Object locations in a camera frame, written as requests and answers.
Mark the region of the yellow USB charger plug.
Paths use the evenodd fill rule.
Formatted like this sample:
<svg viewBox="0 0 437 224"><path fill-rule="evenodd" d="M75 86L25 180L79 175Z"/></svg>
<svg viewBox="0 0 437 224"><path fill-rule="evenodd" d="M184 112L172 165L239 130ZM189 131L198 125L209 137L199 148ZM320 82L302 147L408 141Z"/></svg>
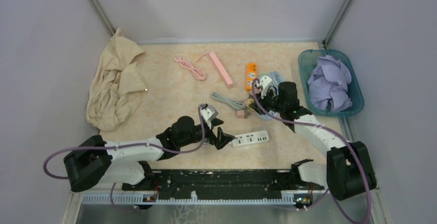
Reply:
<svg viewBox="0 0 437 224"><path fill-rule="evenodd" d="M255 103L254 103L255 101L253 100L253 99L249 99L249 100L247 100L246 101L246 107L248 108L248 109L254 109L254 106L256 105Z"/></svg>

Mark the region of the pink charger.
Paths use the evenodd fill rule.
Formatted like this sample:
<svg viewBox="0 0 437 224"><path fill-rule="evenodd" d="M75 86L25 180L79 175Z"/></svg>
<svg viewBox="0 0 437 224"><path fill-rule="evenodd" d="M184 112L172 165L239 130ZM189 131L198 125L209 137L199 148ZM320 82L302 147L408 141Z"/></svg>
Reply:
<svg viewBox="0 0 437 224"><path fill-rule="evenodd" d="M250 112L247 111L246 109L236 111L236 116L238 119L246 119L249 117L249 115L250 115Z"/></svg>

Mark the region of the white power strip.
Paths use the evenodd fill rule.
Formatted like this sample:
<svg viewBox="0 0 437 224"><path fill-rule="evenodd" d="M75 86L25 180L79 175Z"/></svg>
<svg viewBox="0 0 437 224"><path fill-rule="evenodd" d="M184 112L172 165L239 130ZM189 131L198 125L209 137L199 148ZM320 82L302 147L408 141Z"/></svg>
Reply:
<svg viewBox="0 0 437 224"><path fill-rule="evenodd" d="M241 147L248 146L257 143L264 143L270 140L268 132L266 130L250 132L245 134L237 135L235 139L233 139L232 145L233 147Z"/></svg>

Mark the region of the orange power strip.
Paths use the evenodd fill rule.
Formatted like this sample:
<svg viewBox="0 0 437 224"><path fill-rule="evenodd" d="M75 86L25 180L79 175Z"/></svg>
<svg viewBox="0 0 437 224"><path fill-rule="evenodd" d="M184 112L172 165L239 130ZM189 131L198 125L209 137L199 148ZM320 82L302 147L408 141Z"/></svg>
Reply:
<svg viewBox="0 0 437 224"><path fill-rule="evenodd" d="M252 90L252 82L258 76L258 67L256 63L248 63L245 74L245 91Z"/></svg>

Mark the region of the round light blue power socket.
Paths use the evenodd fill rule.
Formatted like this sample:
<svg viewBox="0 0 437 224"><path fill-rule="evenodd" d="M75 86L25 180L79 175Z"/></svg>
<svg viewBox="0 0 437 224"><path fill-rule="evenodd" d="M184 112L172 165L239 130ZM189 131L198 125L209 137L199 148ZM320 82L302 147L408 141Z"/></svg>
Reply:
<svg viewBox="0 0 437 224"><path fill-rule="evenodd" d="M276 117L277 116L277 112L275 112L275 111L269 111L268 112L271 116L274 116L274 117ZM271 116L269 116L269 115L267 115L267 114L257 114L257 116L260 118L260 119L263 119L263 120L272 120L273 118L271 117Z"/></svg>

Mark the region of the pink power strip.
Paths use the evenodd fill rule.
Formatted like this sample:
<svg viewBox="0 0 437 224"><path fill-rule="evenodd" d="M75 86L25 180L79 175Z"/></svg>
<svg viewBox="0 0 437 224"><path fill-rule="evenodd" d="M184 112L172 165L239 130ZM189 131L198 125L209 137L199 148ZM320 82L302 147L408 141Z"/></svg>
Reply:
<svg viewBox="0 0 437 224"><path fill-rule="evenodd" d="M208 55L211 58L214 66L218 70L220 76L224 80L227 88L229 88L229 89L233 88L234 82L233 82L232 78L230 77L229 73L227 72L227 70L225 69L224 65L222 64L222 62L218 58L218 56L214 52L209 52Z"/></svg>

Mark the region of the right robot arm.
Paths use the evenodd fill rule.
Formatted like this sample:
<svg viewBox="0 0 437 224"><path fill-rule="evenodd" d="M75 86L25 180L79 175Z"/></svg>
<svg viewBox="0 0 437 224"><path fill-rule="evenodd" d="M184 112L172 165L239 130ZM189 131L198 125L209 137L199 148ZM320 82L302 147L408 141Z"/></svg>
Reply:
<svg viewBox="0 0 437 224"><path fill-rule="evenodd" d="M313 159L291 166L290 182L296 189L310 183L328 188L336 200L345 200L376 188L377 180L363 142L350 142L338 132L321 124L311 111L303 107L296 84L285 81L274 87L267 80L255 79L254 102L250 107L260 114L272 116L294 133L306 138L326 159L320 164Z"/></svg>

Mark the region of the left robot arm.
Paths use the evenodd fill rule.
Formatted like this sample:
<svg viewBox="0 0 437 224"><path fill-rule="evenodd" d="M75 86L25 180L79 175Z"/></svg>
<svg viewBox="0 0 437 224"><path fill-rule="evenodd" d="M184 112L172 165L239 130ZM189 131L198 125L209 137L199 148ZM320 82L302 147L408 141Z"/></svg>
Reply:
<svg viewBox="0 0 437 224"><path fill-rule="evenodd" d="M146 140L133 142L110 142L101 135L94 135L67 154L63 161L73 192L87 191L102 183L122 183L127 190L150 189L155 177L149 162L167 160L182 154L181 148L206 141L220 150L234 136L214 126L223 121L214 118L211 124L183 116L163 133Z"/></svg>

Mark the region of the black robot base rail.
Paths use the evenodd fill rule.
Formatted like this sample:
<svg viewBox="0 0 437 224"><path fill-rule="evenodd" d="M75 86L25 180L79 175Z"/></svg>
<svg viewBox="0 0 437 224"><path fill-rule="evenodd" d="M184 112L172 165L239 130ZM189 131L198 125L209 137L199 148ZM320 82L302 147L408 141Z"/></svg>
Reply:
<svg viewBox="0 0 437 224"><path fill-rule="evenodd" d="M283 191L323 190L315 183L298 185L288 169L194 170L161 169L149 171L136 185L124 183L124 191L152 191L159 200L279 200Z"/></svg>

